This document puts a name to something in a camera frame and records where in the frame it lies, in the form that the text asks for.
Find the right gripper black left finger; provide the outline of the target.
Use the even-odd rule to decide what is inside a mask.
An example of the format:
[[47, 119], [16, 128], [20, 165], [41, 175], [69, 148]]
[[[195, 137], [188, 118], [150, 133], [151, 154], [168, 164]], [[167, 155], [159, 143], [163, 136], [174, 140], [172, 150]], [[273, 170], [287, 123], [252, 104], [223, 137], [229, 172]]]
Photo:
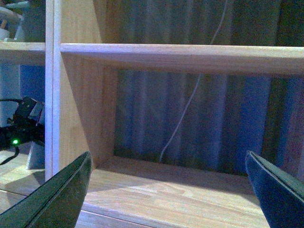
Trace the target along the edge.
[[91, 176], [91, 153], [85, 152], [0, 215], [2, 228], [74, 228]]

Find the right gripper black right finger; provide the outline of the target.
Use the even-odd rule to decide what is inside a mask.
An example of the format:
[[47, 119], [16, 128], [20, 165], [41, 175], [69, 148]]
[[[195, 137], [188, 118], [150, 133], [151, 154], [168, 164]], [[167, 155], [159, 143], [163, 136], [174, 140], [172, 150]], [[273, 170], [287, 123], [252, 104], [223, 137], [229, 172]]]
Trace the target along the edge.
[[246, 171], [271, 228], [304, 226], [304, 183], [266, 159], [248, 151]]

